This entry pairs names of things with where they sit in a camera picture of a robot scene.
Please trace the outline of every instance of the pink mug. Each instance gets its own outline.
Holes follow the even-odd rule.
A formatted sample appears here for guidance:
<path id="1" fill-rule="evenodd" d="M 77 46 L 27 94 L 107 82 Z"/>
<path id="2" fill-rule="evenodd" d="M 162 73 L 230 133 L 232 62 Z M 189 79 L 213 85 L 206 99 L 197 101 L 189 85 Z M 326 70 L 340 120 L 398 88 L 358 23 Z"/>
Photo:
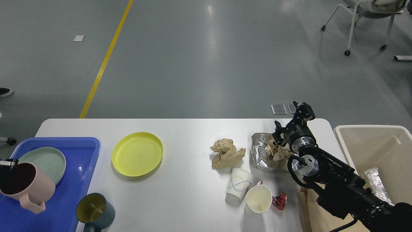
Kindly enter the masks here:
<path id="1" fill-rule="evenodd" d="M 0 193 L 20 202 L 20 205 L 36 214 L 46 209 L 56 185 L 33 163 L 19 163 L 13 180 L 8 185 L 1 185 Z"/>

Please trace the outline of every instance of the chair wheel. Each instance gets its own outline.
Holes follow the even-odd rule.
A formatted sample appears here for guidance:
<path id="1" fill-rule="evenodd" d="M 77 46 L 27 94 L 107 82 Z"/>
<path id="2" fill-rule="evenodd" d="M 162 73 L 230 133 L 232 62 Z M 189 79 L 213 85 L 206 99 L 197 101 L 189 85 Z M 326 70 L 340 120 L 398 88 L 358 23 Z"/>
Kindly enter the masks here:
<path id="1" fill-rule="evenodd" d="M 16 144 L 17 140 L 15 138 L 9 138 L 6 142 L 10 145 L 14 145 Z"/>

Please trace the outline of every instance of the white table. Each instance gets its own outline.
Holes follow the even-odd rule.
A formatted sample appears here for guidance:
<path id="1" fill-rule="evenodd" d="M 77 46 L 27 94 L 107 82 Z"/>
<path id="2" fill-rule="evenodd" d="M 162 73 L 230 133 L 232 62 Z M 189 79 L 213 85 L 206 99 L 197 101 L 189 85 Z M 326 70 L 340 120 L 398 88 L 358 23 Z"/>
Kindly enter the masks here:
<path id="1" fill-rule="evenodd" d="M 290 119 L 278 119 L 285 125 Z M 345 160 L 330 124 L 308 123 L 320 148 Z M 88 193 L 100 192 L 116 210 L 104 231 L 302 231 L 299 186 L 284 170 L 260 171 L 250 161 L 253 133 L 272 133 L 274 119 L 48 119 L 36 137 L 96 137 L 100 155 Z M 111 164 L 115 145 L 126 135 L 145 131 L 163 143 L 161 164 L 143 177 L 119 174 Z M 226 198 L 230 168 L 215 170 L 210 146 L 221 138 L 233 139 L 246 156 L 236 167 L 262 178 L 273 195 L 288 194 L 284 211 L 271 207 L 259 218 L 244 213 L 241 202 Z M 83 224 L 77 226 L 83 231 Z"/>

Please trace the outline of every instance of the yellow floor line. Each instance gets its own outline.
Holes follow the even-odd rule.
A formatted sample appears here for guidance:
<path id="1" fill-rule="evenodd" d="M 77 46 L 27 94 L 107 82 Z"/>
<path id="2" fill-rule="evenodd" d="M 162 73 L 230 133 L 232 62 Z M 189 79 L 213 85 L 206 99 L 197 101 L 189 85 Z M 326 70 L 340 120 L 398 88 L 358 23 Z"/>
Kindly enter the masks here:
<path id="1" fill-rule="evenodd" d="M 104 70 L 106 68 L 107 63 L 109 62 L 110 55 L 112 54 L 113 48 L 116 45 L 117 38 L 119 37 L 120 31 L 122 30 L 124 21 L 126 20 L 127 14 L 129 13 L 129 9 L 131 7 L 131 4 L 133 3 L 133 0 L 129 0 L 129 3 L 127 4 L 126 9 L 124 10 L 122 19 L 120 20 L 119 25 L 117 26 L 117 30 L 115 35 L 113 36 L 112 42 L 110 43 L 109 49 L 107 50 L 106 56 L 104 57 L 103 63 L 100 66 L 99 72 L 97 73 L 96 79 L 94 80 L 93 86 L 91 87 L 91 90 L 89 92 L 89 95 L 87 96 L 86 102 L 84 103 L 82 112 L 80 113 L 79 118 L 85 118 L 87 111 L 89 110 L 90 104 L 93 100 L 94 94 L 96 93 L 97 87 L 99 86 L 100 80 L 103 76 Z"/>

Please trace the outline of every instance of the trash bin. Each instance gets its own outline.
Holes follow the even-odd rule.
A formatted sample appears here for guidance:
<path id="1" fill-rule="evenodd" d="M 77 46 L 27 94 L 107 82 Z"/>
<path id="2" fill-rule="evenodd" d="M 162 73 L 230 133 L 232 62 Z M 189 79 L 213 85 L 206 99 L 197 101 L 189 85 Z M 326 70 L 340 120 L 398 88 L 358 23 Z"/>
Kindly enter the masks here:
<path id="1" fill-rule="evenodd" d="M 340 125 L 334 131 L 347 163 L 361 177 L 378 167 L 391 201 L 412 204 L 412 135 L 405 127 Z"/>

